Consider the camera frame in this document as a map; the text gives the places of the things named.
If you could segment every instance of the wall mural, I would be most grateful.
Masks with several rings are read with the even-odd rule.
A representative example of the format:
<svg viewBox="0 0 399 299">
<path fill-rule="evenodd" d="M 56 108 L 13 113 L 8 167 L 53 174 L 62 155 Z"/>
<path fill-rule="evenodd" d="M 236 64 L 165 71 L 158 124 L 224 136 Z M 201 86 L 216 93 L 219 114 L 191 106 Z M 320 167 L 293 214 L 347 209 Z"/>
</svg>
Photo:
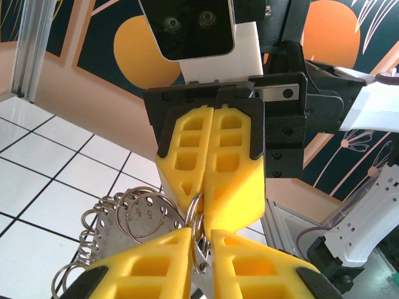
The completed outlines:
<svg viewBox="0 0 399 299">
<path fill-rule="evenodd" d="M 24 0 L 0 1 L 0 43 L 18 39 Z"/>
<path fill-rule="evenodd" d="M 17 39 L 23 2 L 0 0 L 0 43 Z M 57 1 L 47 46 L 57 57 L 78 2 Z M 398 2 L 312 1 L 302 41 L 306 59 L 375 73 L 399 53 Z M 74 67 L 85 75 L 139 97 L 145 88 L 184 83 L 179 64 L 160 55 L 137 0 L 90 0 L 78 34 Z M 306 144 L 315 136 L 308 133 Z M 337 133 L 305 167 L 302 181 L 343 201 L 386 163 L 391 140 L 379 131 Z"/>
<path fill-rule="evenodd" d="M 306 58 L 372 72 L 392 48 L 399 50 L 398 2 L 312 2 L 304 31 Z M 314 137 L 307 134 L 306 144 Z M 301 180 L 344 201 L 387 162 L 392 138 L 373 130 L 339 132 L 304 168 Z"/>
<path fill-rule="evenodd" d="M 78 68 L 139 97 L 144 88 L 184 83 L 179 63 L 159 53 L 137 0 L 96 0 L 91 7 Z"/>
<path fill-rule="evenodd" d="M 75 0 L 56 0 L 46 51 L 61 58 Z M 0 43 L 15 44 L 18 39 L 24 0 L 0 1 Z"/>
</svg>

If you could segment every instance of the cable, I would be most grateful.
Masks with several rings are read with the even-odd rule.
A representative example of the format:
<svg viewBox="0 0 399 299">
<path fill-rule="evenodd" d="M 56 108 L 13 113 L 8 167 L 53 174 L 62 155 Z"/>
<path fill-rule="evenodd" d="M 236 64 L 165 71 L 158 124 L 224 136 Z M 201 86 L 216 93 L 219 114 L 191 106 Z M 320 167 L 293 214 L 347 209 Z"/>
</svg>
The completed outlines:
<svg viewBox="0 0 399 299">
<path fill-rule="evenodd" d="M 354 204 L 356 204 L 356 203 L 359 201 L 359 199 L 363 198 L 363 197 L 365 196 L 365 194 L 368 193 L 368 191 L 369 191 L 369 190 L 371 189 L 371 187 L 374 185 L 374 183 L 375 183 L 375 181 L 376 181 L 377 179 L 378 179 L 378 175 L 377 175 L 377 176 L 374 176 L 374 177 L 372 177 L 372 178 L 370 178 L 366 183 L 364 183 L 361 187 L 359 187 L 359 188 L 351 195 L 351 197 L 349 198 L 349 200 L 350 200 L 349 203 L 348 203 L 344 208 L 342 208 L 342 210 L 332 219 L 331 227 L 327 227 L 327 226 L 324 226 L 324 227 L 319 227 L 319 226 L 317 226 L 317 227 L 311 227 L 311 228 L 309 228 L 309 229 L 303 230 L 302 232 L 300 232 L 300 233 L 298 234 L 297 239 L 296 239 L 296 246 L 297 246 L 297 248 L 298 248 L 299 253 L 301 254 L 301 256 L 303 256 L 303 258 L 304 258 L 305 260 L 309 261 L 309 259 L 307 258 L 307 256 L 304 255 L 304 253 L 303 253 L 302 250 L 300 249 L 300 246 L 299 246 L 299 240 L 300 240 L 300 238 L 301 238 L 304 234 L 307 234 L 308 232 L 313 232 L 313 231 L 315 231 L 315 230 L 330 230 L 330 229 L 332 229 L 333 227 L 335 227 L 335 226 L 340 222 L 341 216 L 344 215 L 344 217 L 345 217 L 344 212 L 345 212 L 346 210 L 348 210 L 349 208 L 351 208 Z"/>
<path fill-rule="evenodd" d="M 313 232 L 315 230 L 330 230 L 330 227 L 311 227 L 309 229 L 303 230 L 302 232 L 299 233 L 299 235 L 297 236 L 297 240 L 296 240 L 296 244 L 297 244 L 297 248 L 299 253 L 301 254 L 301 256 L 303 256 L 303 258 L 307 261 L 309 261 L 309 259 L 306 257 L 306 255 L 304 255 L 304 253 L 302 252 L 302 250 L 299 247 L 299 239 L 304 235 L 307 234 L 308 232 Z"/>
</svg>

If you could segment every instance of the orange circle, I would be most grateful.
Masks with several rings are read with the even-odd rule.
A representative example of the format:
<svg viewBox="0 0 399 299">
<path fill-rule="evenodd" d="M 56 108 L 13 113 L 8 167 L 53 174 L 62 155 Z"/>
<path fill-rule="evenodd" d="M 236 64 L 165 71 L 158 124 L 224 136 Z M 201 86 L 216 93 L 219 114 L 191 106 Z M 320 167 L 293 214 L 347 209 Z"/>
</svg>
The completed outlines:
<svg viewBox="0 0 399 299">
<path fill-rule="evenodd" d="M 352 69 L 360 47 L 356 23 L 354 12 L 340 2 L 312 2 L 304 29 L 305 58 Z"/>
<path fill-rule="evenodd" d="M 161 55 L 144 16 L 130 18 L 118 28 L 113 54 L 126 79 L 140 88 L 169 86 L 181 73 L 178 62 Z"/>
</svg>

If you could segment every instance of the silver plate with hole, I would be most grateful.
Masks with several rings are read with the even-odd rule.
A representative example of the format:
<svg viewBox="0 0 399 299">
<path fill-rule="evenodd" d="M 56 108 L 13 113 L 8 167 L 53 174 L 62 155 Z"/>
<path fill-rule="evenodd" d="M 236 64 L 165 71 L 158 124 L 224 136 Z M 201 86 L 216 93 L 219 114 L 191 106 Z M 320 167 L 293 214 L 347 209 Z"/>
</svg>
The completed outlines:
<svg viewBox="0 0 399 299">
<path fill-rule="evenodd" d="M 270 85 L 256 91 L 264 102 L 293 101 L 299 99 L 299 84 Z"/>
<path fill-rule="evenodd" d="M 148 242 L 161 235 L 167 234 L 175 228 L 181 227 L 184 222 L 180 215 L 164 200 L 158 196 L 151 197 L 152 204 L 141 200 L 132 208 L 130 228 L 135 235 L 145 235 L 153 230 L 161 221 L 161 207 L 166 207 L 167 214 L 160 228 L 152 235 L 146 238 L 138 239 L 140 242 Z M 121 225 L 125 227 L 126 209 L 120 210 Z M 96 230 L 101 238 L 94 237 L 99 249 L 92 251 L 92 256 L 96 260 L 104 259 L 111 255 L 131 249 L 137 244 L 125 235 L 115 223 L 115 211 L 108 210 L 108 214 L 100 213 L 96 224 Z"/>
</svg>

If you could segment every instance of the metal tag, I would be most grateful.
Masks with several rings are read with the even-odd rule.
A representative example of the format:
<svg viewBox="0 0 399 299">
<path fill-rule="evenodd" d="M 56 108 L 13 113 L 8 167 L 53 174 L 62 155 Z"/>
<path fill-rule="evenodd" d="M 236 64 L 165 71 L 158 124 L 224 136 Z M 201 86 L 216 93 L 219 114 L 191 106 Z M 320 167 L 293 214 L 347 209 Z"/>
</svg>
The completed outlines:
<svg viewBox="0 0 399 299">
<path fill-rule="evenodd" d="M 167 214 L 159 229 L 146 238 L 138 239 L 140 242 L 148 242 L 161 235 L 167 234 L 182 225 L 183 219 L 167 202 L 158 196 L 149 197 L 152 203 L 140 200 L 132 207 L 129 219 L 129 227 L 134 235 L 145 235 L 151 232 L 161 221 L 161 207 L 166 207 Z M 127 210 L 120 209 L 119 216 L 121 226 L 125 228 Z M 94 241 L 98 244 L 98 250 L 92 250 L 95 260 L 104 259 L 111 255 L 131 249 L 138 244 L 129 236 L 125 235 L 116 224 L 115 210 L 109 209 L 108 213 L 100 213 L 96 224 L 98 235 Z"/>
</svg>

